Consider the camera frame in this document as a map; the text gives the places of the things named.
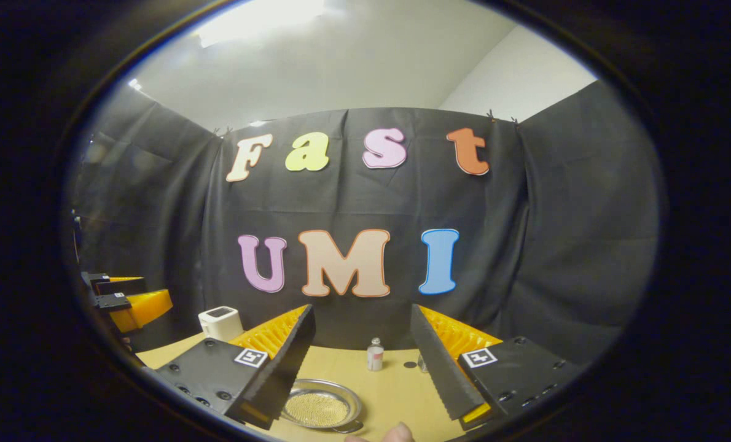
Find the ceiling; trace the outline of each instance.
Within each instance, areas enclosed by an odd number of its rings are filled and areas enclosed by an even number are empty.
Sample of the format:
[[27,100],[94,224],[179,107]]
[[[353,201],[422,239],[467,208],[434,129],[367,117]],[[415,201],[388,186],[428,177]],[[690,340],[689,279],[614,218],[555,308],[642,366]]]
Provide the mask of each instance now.
[[324,0],[320,16],[211,47],[177,37],[130,76],[211,131],[331,109],[436,109],[514,27],[464,0]]

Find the metal bowl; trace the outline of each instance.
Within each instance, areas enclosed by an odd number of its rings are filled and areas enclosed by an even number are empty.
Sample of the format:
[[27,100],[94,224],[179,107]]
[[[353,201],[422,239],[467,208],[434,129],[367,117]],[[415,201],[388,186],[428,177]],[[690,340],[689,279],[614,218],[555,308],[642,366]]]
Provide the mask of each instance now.
[[306,428],[314,428],[315,430],[334,430],[338,433],[352,433],[360,430],[363,424],[360,421],[355,420],[355,417],[360,414],[362,409],[362,403],[358,395],[340,384],[336,384],[330,381],[323,381],[321,379],[298,379],[295,380],[295,384],[292,386],[292,390],[289,392],[289,399],[298,397],[298,395],[323,395],[324,397],[332,397],[335,400],[342,402],[346,405],[346,417],[335,425],[309,425],[304,422],[299,422],[291,414],[287,413],[286,406],[281,411],[281,418],[292,422],[295,425],[300,425]]

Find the black fabric backdrop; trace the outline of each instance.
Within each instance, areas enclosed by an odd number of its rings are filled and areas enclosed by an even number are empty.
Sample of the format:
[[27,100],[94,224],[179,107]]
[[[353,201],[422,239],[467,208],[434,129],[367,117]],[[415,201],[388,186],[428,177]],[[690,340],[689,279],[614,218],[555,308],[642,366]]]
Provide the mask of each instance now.
[[[626,323],[652,269],[659,231],[658,175],[648,135],[596,82],[534,117],[513,123],[430,109],[349,109],[275,120],[220,138],[135,91],[99,115],[76,187],[81,265],[143,275],[169,288],[174,308],[131,336],[135,350],[198,333],[197,314],[228,305],[245,328],[312,303],[315,344],[363,349],[413,346],[418,303],[498,338],[528,336],[573,361],[598,355]],[[363,138],[400,128],[407,160],[369,169]],[[464,173],[446,134],[472,128],[491,170]],[[288,171],[299,135],[329,136],[329,164]],[[258,165],[226,182],[236,143],[273,135]],[[456,288],[426,296],[421,234],[452,228]],[[343,254],[358,232],[384,229],[387,297],[307,297],[306,249],[297,236],[328,230]],[[239,235],[280,237],[284,288],[265,293],[245,279]]]

